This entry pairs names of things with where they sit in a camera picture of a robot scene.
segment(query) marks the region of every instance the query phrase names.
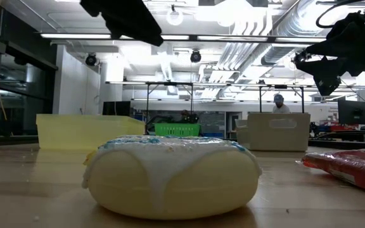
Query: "red package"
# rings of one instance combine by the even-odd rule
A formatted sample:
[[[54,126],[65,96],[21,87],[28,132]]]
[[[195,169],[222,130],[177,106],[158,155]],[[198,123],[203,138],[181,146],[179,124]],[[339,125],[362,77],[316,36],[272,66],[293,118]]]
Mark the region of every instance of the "red package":
[[[302,158],[302,163],[365,189],[365,149],[310,153]]]

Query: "wooden table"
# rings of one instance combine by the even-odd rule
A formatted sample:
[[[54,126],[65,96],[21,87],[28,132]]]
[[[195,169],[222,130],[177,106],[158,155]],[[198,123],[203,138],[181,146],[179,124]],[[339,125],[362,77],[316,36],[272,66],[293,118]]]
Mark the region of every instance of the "wooden table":
[[[161,222],[98,206],[80,187],[87,152],[0,147],[0,227],[365,227],[365,191],[297,164],[303,153],[255,153],[264,173],[244,208]]]

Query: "green basket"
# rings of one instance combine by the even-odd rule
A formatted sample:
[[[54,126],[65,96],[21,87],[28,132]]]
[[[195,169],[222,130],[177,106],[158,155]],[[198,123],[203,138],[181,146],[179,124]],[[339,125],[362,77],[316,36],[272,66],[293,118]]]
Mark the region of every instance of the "green basket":
[[[199,136],[200,124],[155,123],[156,136]]]

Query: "donut-shaped object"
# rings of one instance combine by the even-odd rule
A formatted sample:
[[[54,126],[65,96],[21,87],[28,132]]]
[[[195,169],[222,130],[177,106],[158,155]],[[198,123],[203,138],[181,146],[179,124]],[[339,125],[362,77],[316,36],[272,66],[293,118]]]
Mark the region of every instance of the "donut-shaped object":
[[[100,146],[83,187],[103,207],[143,219],[196,219],[246,205],[261,169],[236,142],[124,136]]]

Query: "white icing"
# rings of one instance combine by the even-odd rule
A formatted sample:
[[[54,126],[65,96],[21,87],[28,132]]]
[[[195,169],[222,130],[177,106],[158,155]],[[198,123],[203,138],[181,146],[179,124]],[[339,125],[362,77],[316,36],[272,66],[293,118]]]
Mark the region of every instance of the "white icing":
[[[236,142],[206,137],[122,136],[98,148],[98,152],[86,168],[82,187],[88,188],[91,169],[103,155],[125,151],[137,158],[146,170],[153,207],[161,212],[163,193],[173,176],[206,155],[234,150],[248,155],[258,168],[258,175],[261,175],[261,169],[253,154]]]

